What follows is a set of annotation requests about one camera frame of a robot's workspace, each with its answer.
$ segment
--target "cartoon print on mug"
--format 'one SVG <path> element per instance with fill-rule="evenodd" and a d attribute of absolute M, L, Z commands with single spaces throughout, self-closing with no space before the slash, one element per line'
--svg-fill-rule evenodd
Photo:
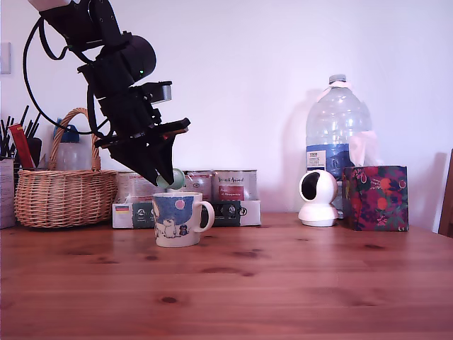
<path fill-rule="evenodd" d="M 185 223 L 192 217 L 192 205 L 193 197 L 154 197 L 156 238 L 173 239 L 187 235 L 190 230 Z"/>

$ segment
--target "blue label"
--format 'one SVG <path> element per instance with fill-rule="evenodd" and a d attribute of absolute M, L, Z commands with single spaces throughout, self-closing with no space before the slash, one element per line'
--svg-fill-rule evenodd
<path fill-rule="evenodd" d="M 320 144 L 306 147 L 306 170 L 326 170 L 341 181 L 343 169 L 354 166 L 349 159 L 349 144 Z"/>

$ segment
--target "basket handle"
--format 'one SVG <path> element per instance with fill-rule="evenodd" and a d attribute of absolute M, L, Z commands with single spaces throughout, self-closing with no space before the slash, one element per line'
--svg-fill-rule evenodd
<path fill-rule="evenodd" d="M 88 119 L 88 111 L 85 108 L 75 108 L 74 110 L 70 111 L 66 117 L 61 121 L 60 125 L 67 128 L 69 122 L 72 118 L 74 118 L 78 114 L 83 114 Z M 50 152 L 49 158 L 49 170 L 55 170 L 57 168 L 57 152 L 58 146 L 63 138 L 64 130 L 60 127 L 55 134 L 55 138 L 52 143 L 52 151 Z M 95 135 L 91 136 L 91 170 L 93 171 L 100 171 L 101 170 L 101 158 L 99 157 L 99 149 L 94 146 L 95 141 L 98 138 Z"/>

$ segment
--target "chair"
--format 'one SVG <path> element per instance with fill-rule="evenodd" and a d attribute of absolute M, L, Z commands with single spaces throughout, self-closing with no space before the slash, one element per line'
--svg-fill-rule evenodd
<path fill-rule="evenodd" d="M 447 185 L 445 186 L 444 205 L 440 216 L 439 234 L 453 237 L 453 150 L 450 159 Z"/>

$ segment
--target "small flag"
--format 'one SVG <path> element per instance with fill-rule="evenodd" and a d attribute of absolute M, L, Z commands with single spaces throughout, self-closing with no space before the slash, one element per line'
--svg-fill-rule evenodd
<path fill-rule="evenodd" d="M 129 207 L 127 205 L 119 205 L 115 207 L 115 212 L 117 213 L 128 213 L 129 212 Z"/>

